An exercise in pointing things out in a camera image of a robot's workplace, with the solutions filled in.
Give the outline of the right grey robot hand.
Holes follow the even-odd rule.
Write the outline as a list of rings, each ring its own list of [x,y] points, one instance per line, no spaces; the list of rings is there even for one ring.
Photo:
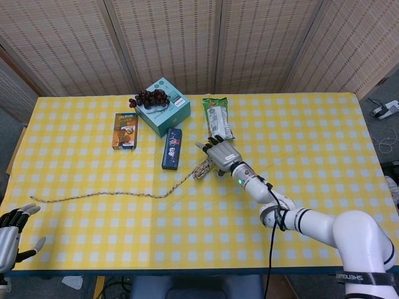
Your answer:
[[[214,166],[217,167],[218,176],[232,173],[234,168],[243,162],[243,158],[237,149],[219,135],[209,137],[206,144],[197,141],[195,145],[203,150]]]

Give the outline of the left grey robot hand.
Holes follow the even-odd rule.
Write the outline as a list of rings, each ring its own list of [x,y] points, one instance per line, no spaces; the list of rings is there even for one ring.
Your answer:
[[[44,246],[46,238],[42,237],[37,244],[25,252],[19,251],[21,233],[28,219],[41,209],[36,204],[13,209],[1,216],[1,275],[11,271],[16,263],[35,256]]]

